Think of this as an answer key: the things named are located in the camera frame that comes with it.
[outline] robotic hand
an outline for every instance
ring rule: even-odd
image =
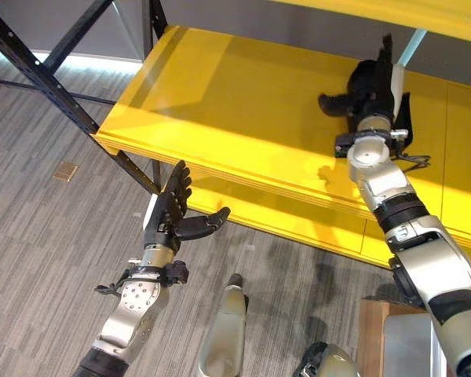
[[[349,133],[337,137],[335,155],[347,157],[349,176],[385,233],[398,288],[431,315],[453,372],[471,376],[471,261],[392,161],[429,165],[428,156],[403,154],[413,137],[410,95],[402,95],[403,67],[391,63],[390,35],[383,44],[377,60],[358,64],[347,94],[322,94],[319,106],[348,119]]]
[[[119,297],[119,303],[74,377],[121,377],[126,373],[148,339],[155,318],[169,301],[168,287],[187,283],[185,263],[173,261],[181,241],[209,236],[230,214],[224,207],[209,216],[184,218],[192,194],[189,174],[184,161],[180,161],[164,191],[152,195],[143,224],[143,258],[130,259],[131,267],[117,284],[95,289]]]

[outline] metal beam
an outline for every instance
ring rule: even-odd
[[[64,37],[54,47],[53,51],[44,61],[44,65],[51,73],[57,71],[68,54],[84,38],[87,31],[94,25],[98,18],[103,14],[112,0],[95,0],[93,4],[80,16],[75,24],[68,30]]]
[[[157,35],[157,39],[159,39],[162,37],[167,27],[166,15],[162,9],[160,0],[150,0],[150,20],[152,20],[155,35]]]
[[[75,125],[88,135],[89,139],[101,146],[90,136],[99,126],[63,88],[54,75],[44,67],[31,51],[21,42],[9,26],[0,18],[0,52],[37,86],[53,104]],[[116,156],[108,154],[131,177],[150,193],[158,193],[157,186],[122,151]]]
[[[1,80],[1,79],[0,79],[0,85],[15,86],[15,87],[18,87],[18,88],[23,88],[23,89],[28,89],[28,90],[40,90],[35,85],[23,84],[22,82],[15,82],[15,81],[8,81],[8,80]],[[105,98],[87,96],[85,94],[73,93],[73,92],[69,92],[69,93],[74,98],[80,98],[81,100],[99,102],[100,104],[109,104],[111,106],[113,106],[115,104],[115,101],[107,100]]]

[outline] shelving unit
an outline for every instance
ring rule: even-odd
[[[357,61],[167,27],[160,1],[146,2],[148,45],[150,27],[159,42],[101,127],[5,23],[0,50],[148,191],[157,190],[154,182],[123,151],[168,163],[186,160],[194,181],[191,208],[211,212],[226,205],[233,221],[387,266],[392,255],[382,231],[349,180],[345,161],[333,157],[345,120],[326,117],[317,105],[319,94],[345,91]],[[393,0],[282,2],[471,41],[471,0],[456,5],[421,0],[404,7]],[[107,3],[96,0],[89,15]],[[73,48],[86,26],[67,33],[55,60]],[[409,152],[432,156],[431,167],[408,177],[471,257],[471,87],[407,72],[405,89],[411,92],[415,133]]]

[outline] white wall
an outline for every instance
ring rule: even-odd
[[[52,49],[91,0],[0,0],[0,15],[32,49]],[[398,57],[413,32],[394,24],[265,0],[162,0],[170,24],[201,27],[356,58],[375,57],[392,32]],[[142,46],[141,0],[119,0]],[[109,8],[75,49],[139,58]],[[471,85],[471,42],[428,33],[412,71]]]

